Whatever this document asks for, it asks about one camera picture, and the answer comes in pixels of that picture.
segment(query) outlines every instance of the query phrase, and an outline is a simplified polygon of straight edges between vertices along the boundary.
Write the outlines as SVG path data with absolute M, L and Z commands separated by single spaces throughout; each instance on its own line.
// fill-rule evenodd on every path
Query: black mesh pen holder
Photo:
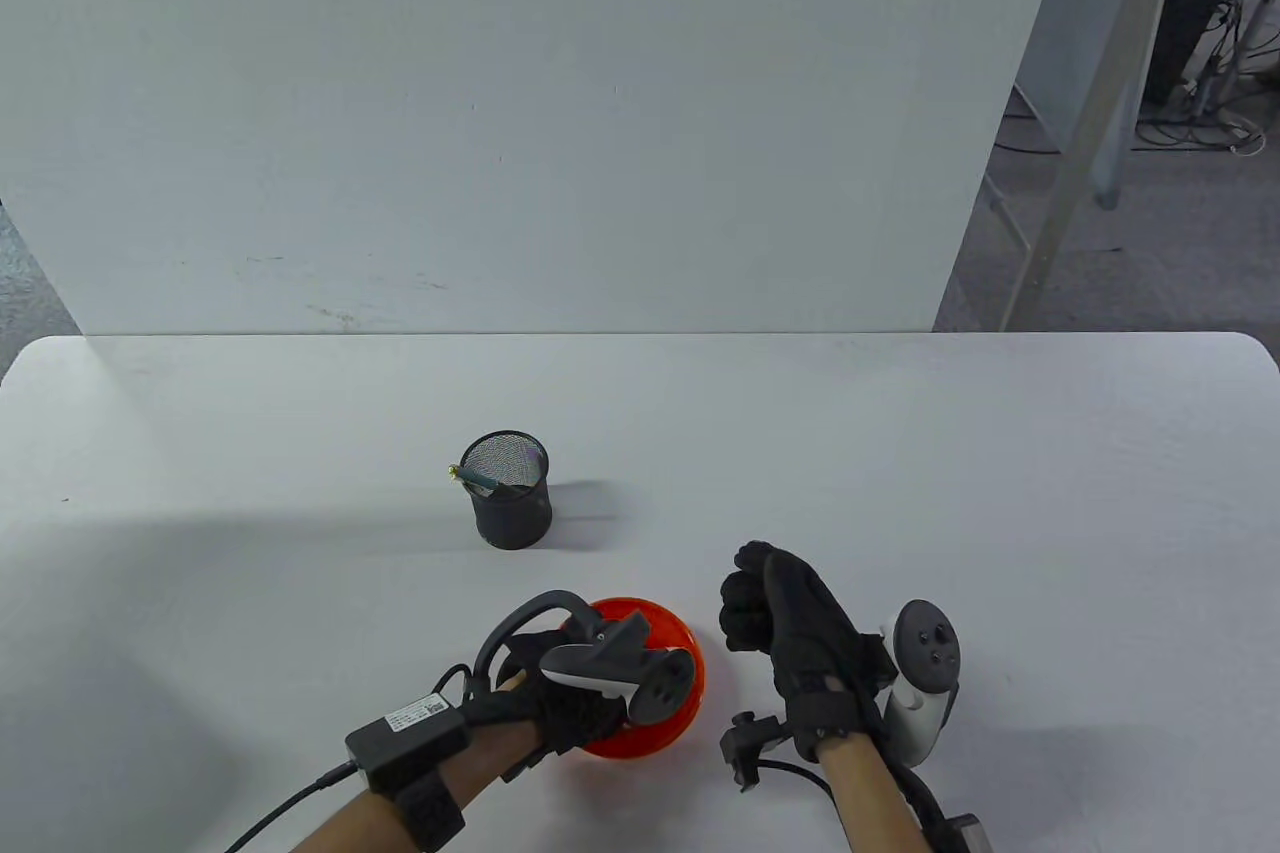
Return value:
M 515 429 L 489 433 L 467 447 L 458 478 L 471 496 L 476 529 L 486 543 L 524 549 L 544 537 L 552 525 L 548 466 L 545 447 Z

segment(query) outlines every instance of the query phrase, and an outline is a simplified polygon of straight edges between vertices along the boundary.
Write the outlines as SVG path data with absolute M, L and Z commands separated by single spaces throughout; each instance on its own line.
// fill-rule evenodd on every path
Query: white partition board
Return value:
M 928 328 L 1039 0 L 0 0 L 86 332 Z

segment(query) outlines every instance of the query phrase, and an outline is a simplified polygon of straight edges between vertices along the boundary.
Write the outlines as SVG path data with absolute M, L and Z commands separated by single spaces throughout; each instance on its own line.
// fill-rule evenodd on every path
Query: wristband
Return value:
M 791 697 L 787 701 L 787 726 L 795 739 L 796 752 L 810 763 L 818 761 L 818 743 L 827 736 L 869 733 L 858 695 L 844 690 L 797 693 Z
M 466 826 L 439 770 L 413 780 L 396 794 L 394 802 L 413 845 L 422 853 L 436 853 Z

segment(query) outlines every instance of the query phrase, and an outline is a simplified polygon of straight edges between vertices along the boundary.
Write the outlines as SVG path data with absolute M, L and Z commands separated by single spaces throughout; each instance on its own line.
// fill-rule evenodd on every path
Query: right hand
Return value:
M 612 736 L 627 716 L 621 697 L 607 698 L 595 690 L 564 686 L 543 674 L 539 663 L 548 649 L 575 639 L 562 629 L 517 633 L 507 640 L 511 656 L 498 670 L 499 684 L 524 671 L 524 683 L 506 695 L 530 703 L 544 745 L 559 754 Z
M 854 693 L 863 731 L 878 738 L 876 694 L 896 674 L 881 637 L 859 633 L 814 569 L 786 549 L 754 540 L 733 565 L 721 585 L 727 647 L 768 653 L 773 685 L 788 703 L 805 693 Z

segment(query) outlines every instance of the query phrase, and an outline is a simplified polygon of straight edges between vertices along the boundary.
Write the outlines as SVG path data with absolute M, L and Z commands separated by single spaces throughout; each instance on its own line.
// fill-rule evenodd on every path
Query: glove finger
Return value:
M 763 578 L 764 561 L 769 558 L 769 553 L 772 552 L 773 547 L 769 543 L 765 543 L 763 539 L 753 539 L 733 555 L 733 565 L 744 573 Z
M 773 626 L 780 634 L 800 631 L 832 634 L 844 626 L 856 633 L 844 607 L 831 594 L 818 573 L 786 549 L 774 549 L 764 565 L 764 597 L 773 612 Z
M 764 581 L 742 570 L 735 570 L 721 583 L 721 599 L 731 610 L 768 610 Z
M 544 706 L 543 735 L 557 753 L 612 736 L 626 721 L 627 707 L 621 697 L 562 686 L 544 678 L 538 683 L 545 685 L 539 692 Z
M 502 661 L 502 666 L 498 667 L 497 685 L 500 686 L 503 683 L 512 679 L 512 676 L 515 676 L 521 670 L 525 670 L 525 666 L 517 663 L 516 657 L 508 656 L 506 660 Z
M 507 649 L 511 656 L 503 663 L 516 662 L 521 670 L 534 672 L 539 670 L 543 656 L 549 649 L 562 647 L 568 638 L 561 630 L 545 630 L 544 633 L 517 633 L 507 639 Z
M 769 652 L 773 640 L 773 617 L 768 610 L 730 610 L 719 613 L 721 630 L 726 646 L 733 651 L 759 649 Z

